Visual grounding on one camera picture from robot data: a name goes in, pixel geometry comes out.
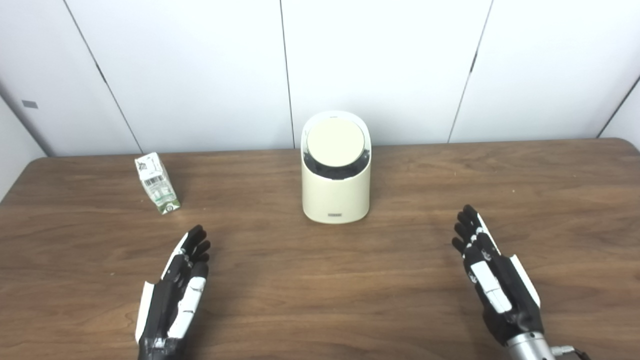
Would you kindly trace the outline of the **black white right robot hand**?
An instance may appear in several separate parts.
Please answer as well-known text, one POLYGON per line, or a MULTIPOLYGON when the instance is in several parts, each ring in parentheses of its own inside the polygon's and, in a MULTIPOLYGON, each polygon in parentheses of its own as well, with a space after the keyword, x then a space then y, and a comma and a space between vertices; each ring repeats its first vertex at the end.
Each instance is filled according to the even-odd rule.
POLYGON ((482 216, 469 204, 458 212, 454 230, 451 244, 460 253, 494 339, 505 346, 525 333, 543 334, 540 298, 517 256, 501 253, 482 216))

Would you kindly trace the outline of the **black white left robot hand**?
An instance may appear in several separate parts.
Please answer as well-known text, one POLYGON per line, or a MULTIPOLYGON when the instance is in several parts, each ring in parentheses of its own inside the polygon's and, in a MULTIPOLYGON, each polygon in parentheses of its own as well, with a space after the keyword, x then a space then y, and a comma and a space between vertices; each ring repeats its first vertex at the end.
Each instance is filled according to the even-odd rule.
POLYGON ((211 242, 201 224, 173 249, 160 280, 145 282, 135 324, 139 360, 182 360, 187 334, 204 293, 211 242))

